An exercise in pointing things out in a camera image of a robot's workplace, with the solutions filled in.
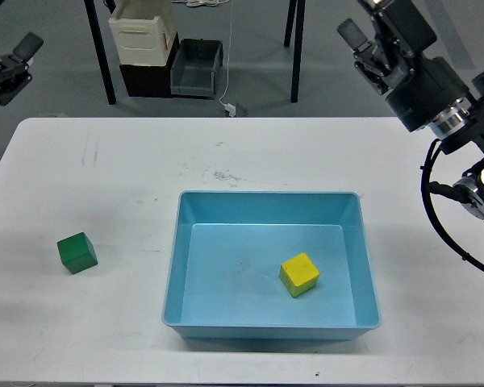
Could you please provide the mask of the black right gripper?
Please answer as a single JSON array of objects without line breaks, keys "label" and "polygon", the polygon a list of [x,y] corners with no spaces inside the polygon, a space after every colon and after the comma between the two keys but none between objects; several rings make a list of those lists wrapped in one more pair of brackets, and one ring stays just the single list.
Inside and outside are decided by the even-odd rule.
[{"label": "black right gripper", "polygon": [[469,93],[469,87],[447,61],[420,57],[436,42],[436,33],[408,0],[358,1],[369,15],[375,42],[352,19],[337,28],[353,50],[354,67],[379,94],[409,131],[427,126],[434,118]]}]

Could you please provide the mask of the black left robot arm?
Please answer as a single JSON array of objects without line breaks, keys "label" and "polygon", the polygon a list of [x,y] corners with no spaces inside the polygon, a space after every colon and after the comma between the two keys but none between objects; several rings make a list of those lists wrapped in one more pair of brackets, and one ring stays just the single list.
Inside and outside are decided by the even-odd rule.
[{"label": "black left robot arm", "polygon": [[28,32],[11,52],[0,56],[0,106],[8,105],[31,82],[31,63],[43,45],[40,36]]}]

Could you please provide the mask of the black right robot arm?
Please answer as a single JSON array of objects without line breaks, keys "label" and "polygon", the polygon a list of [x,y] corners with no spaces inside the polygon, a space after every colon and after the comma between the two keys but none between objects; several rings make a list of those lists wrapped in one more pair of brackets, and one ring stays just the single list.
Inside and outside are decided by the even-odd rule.
[{"label": "black right robot arm", "polygon": [[484,70],[467,85],[441,56],[426,50],[436,33],[411,1],[361,1],[374,29],[369,39],[352,19],[337,31],[351,48],[354,66],[382,95],[409,131],[430,129],[445,155],[476,146],[482,158],[451,186],[431,191],[460,202],[484,221]]}]

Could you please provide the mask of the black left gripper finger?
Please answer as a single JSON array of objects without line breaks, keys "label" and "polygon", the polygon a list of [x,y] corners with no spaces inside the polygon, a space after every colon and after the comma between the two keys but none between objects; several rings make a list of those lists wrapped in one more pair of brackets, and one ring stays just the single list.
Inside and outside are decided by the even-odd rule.
[{"label": "black left gripper finger", "polygon": [[29,32],[12,53],[0,56],[0,106],[11,102],[31,81],[29,63],[43,44],[38,35]]}]

